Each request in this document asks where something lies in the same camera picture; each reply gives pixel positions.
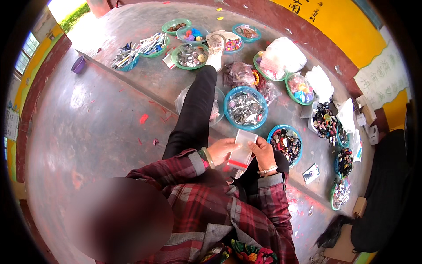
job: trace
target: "gray cuff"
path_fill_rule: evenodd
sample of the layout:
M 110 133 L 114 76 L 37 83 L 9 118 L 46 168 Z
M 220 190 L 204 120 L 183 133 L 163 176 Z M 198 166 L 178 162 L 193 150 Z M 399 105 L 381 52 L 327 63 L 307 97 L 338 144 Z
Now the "gray cuff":
M 258 188 L 270 187 L 283 183 L 283 173 L 277 173 L 268 177 L 258 179 Z
M 192 162 L 192 166 L 195 169 L 197 176 L 205 172 L 204 163 L 202 162 L 201 156 L 199 156 L 198 152 L 195 151 L 192 154 L 189 154 L 188 158 Z

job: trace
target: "purple plastic bowl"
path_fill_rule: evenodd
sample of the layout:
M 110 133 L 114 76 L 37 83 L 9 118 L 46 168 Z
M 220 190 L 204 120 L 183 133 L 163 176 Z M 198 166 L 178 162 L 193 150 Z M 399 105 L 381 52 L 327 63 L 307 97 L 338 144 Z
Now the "purple plastic bowl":
M 72 72 L 78 74 L 85 67 L 85 58 L 80 56 L 72 66 Z

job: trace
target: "hand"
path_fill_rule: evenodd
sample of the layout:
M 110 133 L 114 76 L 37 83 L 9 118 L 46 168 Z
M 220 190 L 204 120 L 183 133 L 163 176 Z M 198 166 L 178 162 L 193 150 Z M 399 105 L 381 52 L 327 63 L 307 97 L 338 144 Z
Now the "hand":
M 238 150 L 241 147 L 241 144 L 235 144 L 234 138 L 227 138 L 217 140 L 207 150 L 210 153 L 214 165 L 218 166 L 229 159 L 230 152 Z
M 274 159 L 273 146 L 271 146 L 271 144 L 269 144 L 265 139 L 259 136 L 256 144 L 254 144 L 252 141 L 249 141 L 248 144 L 249 148 L 257 157 L 258 168 L 260 171 L 271 169 L 277 165 L 276 160 Z M 265 174 L 265 176 L 277 173 L 278 172 L 274 170 Z

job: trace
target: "yellow wall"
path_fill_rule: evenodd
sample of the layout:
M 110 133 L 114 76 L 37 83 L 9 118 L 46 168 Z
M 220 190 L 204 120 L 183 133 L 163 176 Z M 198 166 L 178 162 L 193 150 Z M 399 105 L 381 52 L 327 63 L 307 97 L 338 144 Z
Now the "yellow wall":
M 270 0 L 292 11 L 293 0 Z M 334 42 L 358 67 L 367 66 L 387 46 L 380 32 L 352 0 L 299 0 L 298 15 Z M 312 21 L 309 18 L 318 10 Z M 384 112 L 390 129 L 404 128 L 407 94 L 401 91 Z
M 13 106 L 17 105 L 17 111 L 22 113 L 22 109 L 25 104 L 25 99 L 28 95 L 29 89 L 31 87 L 32 81 L 34 80 L 38 69 L 40 68 L 41 64 L 47 57 L 50 50 L 53 48 L 55 43 L 62 37 L 63 31 L 60 28 L 59 24 L 56 24 L 52 29 L 52 33 L 54 36 L 54 40 L 50 40 L 49 38 L 45 38 L 43 41 L 40 42 L 37 50 L 33 54 L 31 60 L 28 63 L 28 66 L 22 76 L 22 82 L 19 86 L 18 92 L 16 94 L 15 101 L 13 102 Z M 9 170 L 9 177 L 11 180 L 16 181 L 16 142 L 12 140 L 7 140 L 7 162 L 8 162 L 8 170 Z

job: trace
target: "red paint splatter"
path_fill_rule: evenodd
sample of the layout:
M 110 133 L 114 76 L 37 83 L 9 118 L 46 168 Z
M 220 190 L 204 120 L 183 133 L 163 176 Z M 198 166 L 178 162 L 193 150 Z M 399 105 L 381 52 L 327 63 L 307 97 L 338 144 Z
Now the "red paint splatter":
M 139 119 L 139 123 L 140 124 L 145 124 L 145 121 L 148 119 L 148 115 L 144 114 L 140 119 Z
M 229 165 L 226 165 L 226 166 L 223 167 L 224 172 L 229 172 L 231 170 L 232 170 L 232 167 L 230 167 Z

